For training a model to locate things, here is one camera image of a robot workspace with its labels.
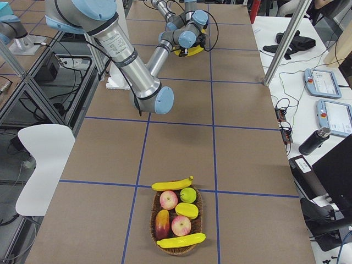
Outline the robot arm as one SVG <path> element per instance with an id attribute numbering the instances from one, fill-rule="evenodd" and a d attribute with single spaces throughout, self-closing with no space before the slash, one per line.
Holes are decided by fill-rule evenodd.
<path id="1" fill-rule="evenodd" d="M 201 31 L 208 25 L 208 14 L 197 8 L 197 1 L 184 1 L 183 11 L 176 14 L 171 9 L 171 2 L 178 4 L 177 1 L 150 1 L 152 9 L 158 10 L 166 21 L 168 31 L 178 30 L 186 27 L 188 23 L 195 22 L 200 26 Z"/>
<path id="2" fill-rule="evenodd" d="M 196 1 L 185 1 L 185 10 L 175 15 L 166 1 L 152 1 L 165 18 L 167 31 L 144 64 L 119 25 L 116 1 L 46 1 L 45 17 L 49 27 L 72 34 L 88 34 L 107 51 L 108 58 L 130 82 L 131 100 L 139 112 L 168 113 L 174 103 L 173 90 L 158 79 L 163 64 L 174 50 L 185 56 L 188 50 L 202 44 L 202 30 L 208 24 L 207 14 L 196 7 Z"/>

